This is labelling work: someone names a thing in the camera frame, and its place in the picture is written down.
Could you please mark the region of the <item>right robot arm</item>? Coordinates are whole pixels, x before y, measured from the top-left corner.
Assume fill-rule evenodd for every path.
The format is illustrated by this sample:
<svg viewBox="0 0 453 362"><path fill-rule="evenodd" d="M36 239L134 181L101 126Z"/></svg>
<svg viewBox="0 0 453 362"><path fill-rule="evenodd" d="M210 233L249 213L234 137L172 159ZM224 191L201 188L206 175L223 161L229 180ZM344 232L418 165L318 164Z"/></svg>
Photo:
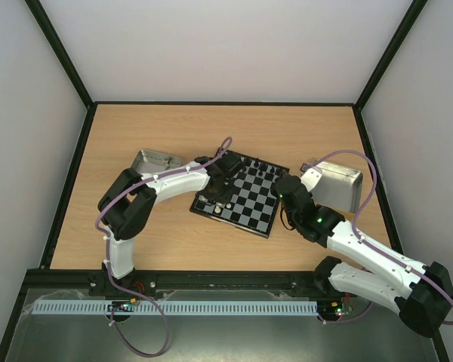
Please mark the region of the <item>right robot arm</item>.
<svg viewBox="0 0 453 362"><path fill-rule="evenodd" d="M397 253L358 230L341 213L316 204L306 182L319 177L315 170L302 177L285 173L273 187L294 230L361 265L354 268L338 258L325 258L315 270L316 290L325 296L335 290L360 296L397 314L418 335L434 337L453 309L448 269Z"/></svg>

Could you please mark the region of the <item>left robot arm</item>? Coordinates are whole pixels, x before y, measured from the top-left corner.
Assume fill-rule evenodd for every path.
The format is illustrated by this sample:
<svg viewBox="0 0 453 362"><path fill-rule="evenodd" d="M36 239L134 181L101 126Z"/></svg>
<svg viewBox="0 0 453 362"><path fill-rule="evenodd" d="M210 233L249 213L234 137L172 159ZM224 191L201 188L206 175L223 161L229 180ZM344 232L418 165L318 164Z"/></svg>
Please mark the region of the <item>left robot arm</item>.
<svg viewBox="0 0 453 362"><path fill-rule="evenodd" d="M187 192L197 192L213 204L228 204L233 177L244 169L237 153L222 150L213 158L198 157L158 173L138 173L132 167L123 170L100 199L95 222L105 234L108 272L115 279L133 272L134 238L145 228L156 204Z"/></svg>

